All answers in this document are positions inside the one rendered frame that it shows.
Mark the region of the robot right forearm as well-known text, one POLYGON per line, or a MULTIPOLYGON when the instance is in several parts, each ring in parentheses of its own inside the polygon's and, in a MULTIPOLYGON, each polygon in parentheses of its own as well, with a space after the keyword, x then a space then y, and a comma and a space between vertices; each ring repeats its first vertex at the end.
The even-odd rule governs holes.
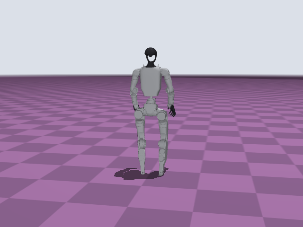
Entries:
POLYGON ((171 106, 174 105, 174 94, 175 94, 174 92, 168 94, 168 104, 167 104, 167 106, 169 108, 171 108, 171 106))

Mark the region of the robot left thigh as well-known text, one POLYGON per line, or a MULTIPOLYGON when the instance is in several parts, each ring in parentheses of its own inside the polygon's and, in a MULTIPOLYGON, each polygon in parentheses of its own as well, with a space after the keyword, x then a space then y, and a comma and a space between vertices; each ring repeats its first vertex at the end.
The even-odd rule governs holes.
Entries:
POLYGON ((138 108, 134 112, 135 125, 137 128, 137 135, 138 135, 138 140, 140 143, 140 148, 146 147, 146 140, 144 137, 145 116, 143 115, 143 109, 144 109, 144 107, 138 108))

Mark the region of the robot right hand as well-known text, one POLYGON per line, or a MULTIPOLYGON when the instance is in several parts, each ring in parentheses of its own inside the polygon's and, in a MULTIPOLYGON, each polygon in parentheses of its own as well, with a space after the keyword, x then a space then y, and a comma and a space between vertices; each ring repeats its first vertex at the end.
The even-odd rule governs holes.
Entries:
MULTIPOLYGON (((168 109, 169 109, 169 107, 168 107, 168 109)), ((176 112, 175 112, 175 109, 174 109, 174 105, 171 106, 170 112, 169 112, 169 113, 171 113, 170 115, 172 115, 172 114, 173 114, 174 116, 176 115, 176 112), (171 111, 172 111, 172 113, 171 113, 171 111)), ((172 116, 173 116, 173 115, 172 115, 172 116)), ((174 117, 174 116, 173 116, 173 117, 174 117)))

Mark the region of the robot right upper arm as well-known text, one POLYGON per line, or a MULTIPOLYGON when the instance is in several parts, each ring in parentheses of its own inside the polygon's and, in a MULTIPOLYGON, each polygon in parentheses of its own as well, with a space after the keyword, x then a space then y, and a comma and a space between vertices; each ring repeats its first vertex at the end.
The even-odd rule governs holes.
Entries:
POLYGON ((167 87, 165 89, 166 93, 170 94, 170 93, 174 92, 174 88, 172 86, 172 80, 171 80, 171 77, 170 77, 169 70, 167 68, 160 68, 160 73, 161 73, 161 75, 164 76, 165 83, 167 85, 167 87))

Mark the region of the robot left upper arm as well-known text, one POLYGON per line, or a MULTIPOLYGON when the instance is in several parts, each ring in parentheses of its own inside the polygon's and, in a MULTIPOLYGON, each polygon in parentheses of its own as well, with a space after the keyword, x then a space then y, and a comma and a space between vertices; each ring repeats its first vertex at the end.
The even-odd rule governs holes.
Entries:
POLYGON ((135 69, 133 71, 133 76, 132 76, 132 80, 131 80, 131 86, 130 86, 130 91, 134 94, 138 93, 138 88, 136 87, 137 83, 138 83, 138 76, 140 75, 140 69, 135 69))

